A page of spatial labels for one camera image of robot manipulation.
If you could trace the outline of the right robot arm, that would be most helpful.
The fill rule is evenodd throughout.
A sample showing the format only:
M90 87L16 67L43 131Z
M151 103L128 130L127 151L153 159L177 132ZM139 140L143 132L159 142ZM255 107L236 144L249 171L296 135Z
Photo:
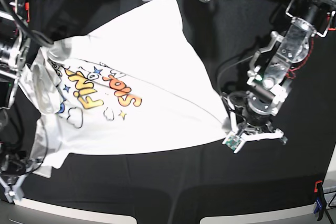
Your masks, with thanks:
M29 27L28 0L1 0L1 128L9 122L8 110L15 101L19 79L26 64L30 43L51 46L53 41ZM25 178L42 167L45 155L29 158L21 149L23 134L18 141L1 141L1 187L10 204L22 200Z

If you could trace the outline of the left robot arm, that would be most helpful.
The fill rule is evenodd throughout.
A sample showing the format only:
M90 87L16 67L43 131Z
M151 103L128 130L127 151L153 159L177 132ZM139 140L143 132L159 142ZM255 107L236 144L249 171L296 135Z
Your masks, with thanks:
M287 138L273 127L271 117L288 97L293 73L311 54L314 36L323 38L330 30L335 0L291 0L286 15L291 19L287 31L272 31L269 44L248 57L248 89L222 96L230 119L223 144L235 154L247 142L279 139L286 144Z

